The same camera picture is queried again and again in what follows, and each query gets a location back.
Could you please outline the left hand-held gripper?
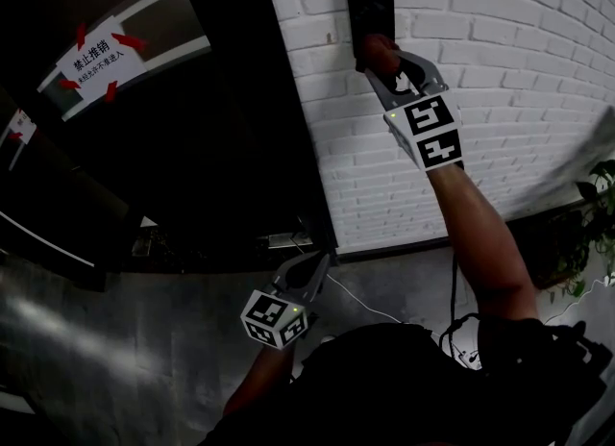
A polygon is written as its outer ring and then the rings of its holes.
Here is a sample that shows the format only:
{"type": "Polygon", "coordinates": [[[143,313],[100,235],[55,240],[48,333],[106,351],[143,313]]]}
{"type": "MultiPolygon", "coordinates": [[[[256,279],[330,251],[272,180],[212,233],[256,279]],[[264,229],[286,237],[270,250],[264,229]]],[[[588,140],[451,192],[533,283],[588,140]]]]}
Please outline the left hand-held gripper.
{"type": "Polygon", "coordinates": [[[246,334],[265,346],[283,349],[305,337],[318,315],[311,307],[331,266],[326,252],[287,261],[262,288],[254,289],[240,320],[246,334]]]}

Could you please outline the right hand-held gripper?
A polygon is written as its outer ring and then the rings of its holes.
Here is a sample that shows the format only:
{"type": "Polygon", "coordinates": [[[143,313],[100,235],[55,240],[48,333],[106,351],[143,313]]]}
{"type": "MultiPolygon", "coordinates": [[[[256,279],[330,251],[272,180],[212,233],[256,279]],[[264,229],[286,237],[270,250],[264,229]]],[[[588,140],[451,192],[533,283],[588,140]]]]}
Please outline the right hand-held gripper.
{"type": "Polygon", "coordinates": [[[399,147],[427,172],[462,165],[460,114],[455,97],[435,64],[403,50],[394,53],[412,89],[391,90],[373,71],[364,71],[383,108],[383,120],[399,147]]]}

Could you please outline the black wall access reader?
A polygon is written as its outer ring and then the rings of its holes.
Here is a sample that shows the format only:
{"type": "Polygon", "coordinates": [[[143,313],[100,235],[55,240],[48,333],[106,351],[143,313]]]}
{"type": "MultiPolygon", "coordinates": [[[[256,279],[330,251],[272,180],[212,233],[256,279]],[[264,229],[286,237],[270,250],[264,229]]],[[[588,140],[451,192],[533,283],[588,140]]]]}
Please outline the black wall access reader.
{"type": "Polygon", "coordinates": [[[354,56],[364,63],[369,37],[395,39],[394,0],[347,0],[354,56]]]}

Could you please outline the person's right forearm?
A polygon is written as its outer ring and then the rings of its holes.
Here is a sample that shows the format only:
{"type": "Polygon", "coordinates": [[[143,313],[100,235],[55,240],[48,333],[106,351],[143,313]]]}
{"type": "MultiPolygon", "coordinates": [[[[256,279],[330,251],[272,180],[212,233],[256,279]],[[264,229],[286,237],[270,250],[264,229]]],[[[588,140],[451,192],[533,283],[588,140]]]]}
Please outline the person's right forearm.
{"type": "Polygon", "coordinates": [[[433,169],[428,178],[479,312],[509,320],[536,319],[534,285],[497,211],[456,164],[433,169]]]}

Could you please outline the person's left forearm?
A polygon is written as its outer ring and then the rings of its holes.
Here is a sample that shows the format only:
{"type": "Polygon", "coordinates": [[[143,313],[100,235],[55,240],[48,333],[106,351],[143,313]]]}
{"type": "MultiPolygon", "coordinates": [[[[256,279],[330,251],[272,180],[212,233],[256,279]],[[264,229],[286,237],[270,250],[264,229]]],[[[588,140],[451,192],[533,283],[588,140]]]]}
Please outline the person's left forearm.
{"type": "Polygon", "coordinates": [[[223,415],[251,406],[259,399],[290,383],[295,344],[283,349],[263,346],[243,381],[227,401],[223,415]]]}

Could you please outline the person's black clothing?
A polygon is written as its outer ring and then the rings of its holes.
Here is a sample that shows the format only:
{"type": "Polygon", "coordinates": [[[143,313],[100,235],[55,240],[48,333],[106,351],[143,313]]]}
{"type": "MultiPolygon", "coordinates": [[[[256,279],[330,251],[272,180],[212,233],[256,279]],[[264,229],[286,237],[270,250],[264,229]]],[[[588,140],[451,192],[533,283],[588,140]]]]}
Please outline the person's black clothing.
{"type": "Polygon", "coordinates": [[[320,345],[291,384],[226,415],[199,446],[550,446],[605,393],[579,387],[542,323],[502,320],[478,370],[418,325],[320,345]]]}

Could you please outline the dark glass door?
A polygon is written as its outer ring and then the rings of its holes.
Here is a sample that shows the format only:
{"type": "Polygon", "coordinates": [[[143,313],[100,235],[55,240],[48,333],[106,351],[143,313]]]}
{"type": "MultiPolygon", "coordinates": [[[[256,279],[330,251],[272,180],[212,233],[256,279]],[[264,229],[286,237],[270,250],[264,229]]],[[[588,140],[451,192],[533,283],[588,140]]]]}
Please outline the dark glass door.
{"type": "Polygon", "coordinates": [[[117,271],[150,219],[191,264],[245,263],[297,221],[244,225],[240,147],[256,142],[190,0],[0,0],[0,237],[22,256],[117,271]],[[146,72],[88,104],[57,62],[111,16],[146,72]],[[9,137],[18,109],[28,144],[9,137]]]}

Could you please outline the potted green plant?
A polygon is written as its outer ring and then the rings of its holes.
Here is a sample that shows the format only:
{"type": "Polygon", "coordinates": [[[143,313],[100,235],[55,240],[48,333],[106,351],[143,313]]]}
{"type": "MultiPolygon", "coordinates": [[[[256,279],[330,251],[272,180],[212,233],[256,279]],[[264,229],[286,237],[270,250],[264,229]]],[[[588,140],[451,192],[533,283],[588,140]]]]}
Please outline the potted green plant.
{"type": "Polygon", "coordinates": [[[586,206],[542,223],[533,236],[528,268],[540,290],[559,287],[575,298],[582,295],[591,252],[603,256],[609,270],[615,268],[615,159],[598,162],[590,176],[576,183],[586,206]]]}

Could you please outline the large white taped paper sign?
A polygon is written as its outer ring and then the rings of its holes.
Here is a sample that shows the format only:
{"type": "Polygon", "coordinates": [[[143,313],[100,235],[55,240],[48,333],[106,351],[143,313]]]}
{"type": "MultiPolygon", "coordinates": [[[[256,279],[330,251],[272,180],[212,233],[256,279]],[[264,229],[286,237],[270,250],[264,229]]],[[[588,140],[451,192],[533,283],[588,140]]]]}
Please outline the large white taped paper sign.
{"type": "Polygon", "coordinates": [[[77,84],[77,93],[88,104],[106,95],[109,84],[120,87],[146,72],[137,51],[115,35],[124,31],[111,16],[85,36],[81,48],[74,45],[57,62],[64,79],[77,84]]]}

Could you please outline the small white taped paper sign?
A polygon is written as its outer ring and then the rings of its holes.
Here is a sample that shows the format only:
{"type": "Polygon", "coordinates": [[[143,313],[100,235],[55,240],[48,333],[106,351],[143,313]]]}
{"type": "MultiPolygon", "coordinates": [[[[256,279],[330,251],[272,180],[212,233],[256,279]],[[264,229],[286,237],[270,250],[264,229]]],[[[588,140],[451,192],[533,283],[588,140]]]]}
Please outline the small white taped paper sign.
{"type": "Polygon", "coordinates": [[[22,109],[18,109],[9,122],[9,137],[28,144],[37,130],[37,125],[22,109]]]}

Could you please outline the metal door floor bracket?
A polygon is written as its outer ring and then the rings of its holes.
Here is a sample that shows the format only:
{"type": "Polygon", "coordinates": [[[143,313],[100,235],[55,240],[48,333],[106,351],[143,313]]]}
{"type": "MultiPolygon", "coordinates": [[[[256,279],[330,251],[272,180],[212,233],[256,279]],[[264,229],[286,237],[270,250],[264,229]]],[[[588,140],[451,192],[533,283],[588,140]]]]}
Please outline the metal door floor bracket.
{"type": "Polygon", "coordinates": [[[260,236],[259,241],[263,241],[268,249],[296,248],[304,249],[312,245],[312,240],[305,232],[279,233],[260,236]]]}

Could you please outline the black door frame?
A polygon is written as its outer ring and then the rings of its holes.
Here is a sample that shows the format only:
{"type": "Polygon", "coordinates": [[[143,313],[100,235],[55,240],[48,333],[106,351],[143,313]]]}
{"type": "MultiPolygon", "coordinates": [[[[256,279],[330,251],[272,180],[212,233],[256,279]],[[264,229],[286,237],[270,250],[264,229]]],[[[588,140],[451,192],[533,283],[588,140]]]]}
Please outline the black door frame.
{"type": "Polygon", "coordinates": [[[224,82],[256,142],[233,156],[246,178],[236,195],[245,226],[285,216],[313,246],[337,242],[313,140],[300,103],[272,0],[190,0],[224,82]]]}

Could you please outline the black strapped pack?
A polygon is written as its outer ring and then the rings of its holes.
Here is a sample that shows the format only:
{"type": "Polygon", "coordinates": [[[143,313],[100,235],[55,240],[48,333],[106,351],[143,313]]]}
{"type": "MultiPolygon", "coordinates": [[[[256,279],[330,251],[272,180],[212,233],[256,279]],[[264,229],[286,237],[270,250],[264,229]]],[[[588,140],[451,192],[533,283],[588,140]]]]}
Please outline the black strapped pack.
{"type": "Polygon", "coordinates": [[[573,325],[547,325],[545,329],[552,337],[555,359],[575,384],[606,390],[603,373],[611,363],[613,353],[603,343],[587,336],[587,323],[580,320],[573,325]]]}

